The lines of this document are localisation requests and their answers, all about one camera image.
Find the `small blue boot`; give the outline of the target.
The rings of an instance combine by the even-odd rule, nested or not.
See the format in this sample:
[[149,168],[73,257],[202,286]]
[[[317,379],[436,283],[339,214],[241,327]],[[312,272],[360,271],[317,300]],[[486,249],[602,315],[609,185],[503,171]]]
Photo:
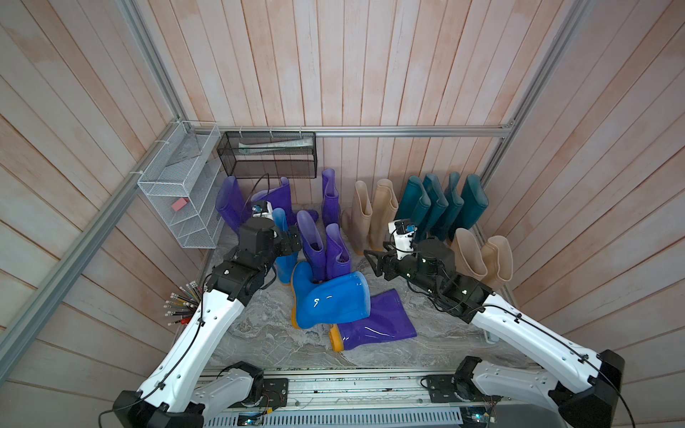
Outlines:
[[[287,234],[289,234],[289,226],[287,223],[287,216],[282,208],[273,210],[273,220],[276,227]],[[276,274],[278,280],[283,285],[290,285],[294,267],[298,262],[299,253],[293,253],[288,256],[279,257],[276,259]]]

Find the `large blue boot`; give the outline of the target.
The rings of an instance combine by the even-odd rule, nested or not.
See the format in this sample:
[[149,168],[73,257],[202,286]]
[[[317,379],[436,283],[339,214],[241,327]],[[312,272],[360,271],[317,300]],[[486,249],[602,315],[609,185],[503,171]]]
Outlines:
[[371,312],[369,284],[359,271],[315,284],[309,262],[301,261],[291,278],[295,328],[310,329],[318,324],[344,324],[365,319]]

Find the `lilac purple boot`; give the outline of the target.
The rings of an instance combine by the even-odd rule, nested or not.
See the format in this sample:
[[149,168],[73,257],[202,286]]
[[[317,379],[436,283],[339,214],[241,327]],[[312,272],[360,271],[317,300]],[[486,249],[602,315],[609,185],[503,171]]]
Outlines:
[[304,255],[310,263],[314,281],[324,282],[326,280],[326,250],[316,222],[306,210],[300,210],[296,219],[303,241]]
[[337,223],[326,226],[326,279],[351,273],[351,255]]

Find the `large purple boot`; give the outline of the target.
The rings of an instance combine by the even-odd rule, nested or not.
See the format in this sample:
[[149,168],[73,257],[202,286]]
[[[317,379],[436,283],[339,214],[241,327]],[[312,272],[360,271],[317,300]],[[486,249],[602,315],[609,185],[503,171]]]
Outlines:
[[360,345],[397,342],[417,337],[417,330],[395,289],[372,296],[370,304],[368,317],[332,326],[329,339],[333,351],[350,351]]

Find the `large beige boot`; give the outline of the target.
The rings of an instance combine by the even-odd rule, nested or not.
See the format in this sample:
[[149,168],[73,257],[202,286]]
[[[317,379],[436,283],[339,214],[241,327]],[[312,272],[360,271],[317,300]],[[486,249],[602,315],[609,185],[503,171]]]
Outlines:
[[494,292],[503,289],[514,274],[513,253],[507,237],[491,236],[481,248],[486,275],[481,280]]

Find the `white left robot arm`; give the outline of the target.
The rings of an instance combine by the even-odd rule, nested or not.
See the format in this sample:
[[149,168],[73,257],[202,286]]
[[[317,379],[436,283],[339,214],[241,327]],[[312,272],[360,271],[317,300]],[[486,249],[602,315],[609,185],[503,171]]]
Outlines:
[[281,230],[268,217],[239,229],[239,242],[203,282],[203,298],[166,358],[135,391],[120,393],[112,413],[125,427],[201,427],[226,408],[248,402],[267,408],[263,372],[239,362],[205,386],[197,382],[228,328],[264,287],[276,259],[301,250],[296,226]]

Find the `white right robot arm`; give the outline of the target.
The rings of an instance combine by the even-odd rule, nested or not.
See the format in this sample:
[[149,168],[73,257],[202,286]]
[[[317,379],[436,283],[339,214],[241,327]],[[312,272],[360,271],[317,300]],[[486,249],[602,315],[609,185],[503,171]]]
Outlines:
[[400,249],[364,253],[376,276],[401,278],[426,294],[438,310],[492,333],[538,364],[537,369],[497,366],[467,356],[451,378],[462,401],[501,397],[558,413],[572,427],[610,427],[625,361],[614,351],[596,352],[571,342],[508,304],[490,286],[458,273],[454,251],[426,239]]

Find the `pink eraser block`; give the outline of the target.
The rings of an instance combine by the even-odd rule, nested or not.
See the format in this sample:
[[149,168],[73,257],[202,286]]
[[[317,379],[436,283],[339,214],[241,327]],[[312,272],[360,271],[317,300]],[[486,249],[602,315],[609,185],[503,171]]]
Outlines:
[[189,199],[186,197],[178,198],[172,205],[171,208],[174,212],[179,212],[189,204]]

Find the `pencil bundle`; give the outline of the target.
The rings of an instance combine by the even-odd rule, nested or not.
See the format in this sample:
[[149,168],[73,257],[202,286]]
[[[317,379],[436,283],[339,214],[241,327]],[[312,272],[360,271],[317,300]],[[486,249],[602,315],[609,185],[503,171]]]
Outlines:
[[202,303],[203,289],[196,281],[182,285],[172,292],[163,305],[169,326],[186,326]]

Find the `vented grille strip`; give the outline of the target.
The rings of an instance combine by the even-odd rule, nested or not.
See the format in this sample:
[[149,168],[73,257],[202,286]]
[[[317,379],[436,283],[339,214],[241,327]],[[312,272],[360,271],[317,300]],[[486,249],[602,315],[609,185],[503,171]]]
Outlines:
[[463,426],[460,408],[376,408],[225,412],[204,427],[433,427]]

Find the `black mesh wall basket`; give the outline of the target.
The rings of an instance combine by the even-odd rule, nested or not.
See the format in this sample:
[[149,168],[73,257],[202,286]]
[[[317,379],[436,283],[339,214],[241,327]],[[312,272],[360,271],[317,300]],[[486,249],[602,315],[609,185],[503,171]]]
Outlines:
[[226,131],[217,154],[238,179],[304,178],[319,175],[316,135],[303,131]]

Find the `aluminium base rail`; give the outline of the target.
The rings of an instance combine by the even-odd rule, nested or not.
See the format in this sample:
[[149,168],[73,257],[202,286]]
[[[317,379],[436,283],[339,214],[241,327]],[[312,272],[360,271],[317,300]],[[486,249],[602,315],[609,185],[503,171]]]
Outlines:
[[[197,383],[205,386],[227,371],[228,368],[214,377],[200,376]],[[289,380],[287,405],[281,408],[351,408],[431,403],[428,391],[420,383],[423,377],[429,375],[457,375],[471,380],[485,395],[513,399],[553,412],[560,411],[564,400],[571,395],[551,374],[541,369],[500,367],[478,358],[468,358],[453,374],[416,372],[409,369],[285,371],[272,374],[262,372],[263,379]]]

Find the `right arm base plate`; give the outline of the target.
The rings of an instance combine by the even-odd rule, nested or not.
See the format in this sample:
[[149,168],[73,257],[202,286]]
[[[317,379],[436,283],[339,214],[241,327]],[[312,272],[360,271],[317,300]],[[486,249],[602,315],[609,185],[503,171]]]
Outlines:
[[431,403],[491,402],[501,398],[483,394],[471,380],[456,374],[430,374],[420,383],[428,391]]

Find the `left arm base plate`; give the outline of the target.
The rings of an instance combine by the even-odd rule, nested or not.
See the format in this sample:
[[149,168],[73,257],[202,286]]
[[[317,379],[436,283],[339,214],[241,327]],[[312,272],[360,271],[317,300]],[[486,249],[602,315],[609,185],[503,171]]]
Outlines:
[[287,405],[289,380],[287,378],[258,378],[248,396],[232,408],[281,408]]

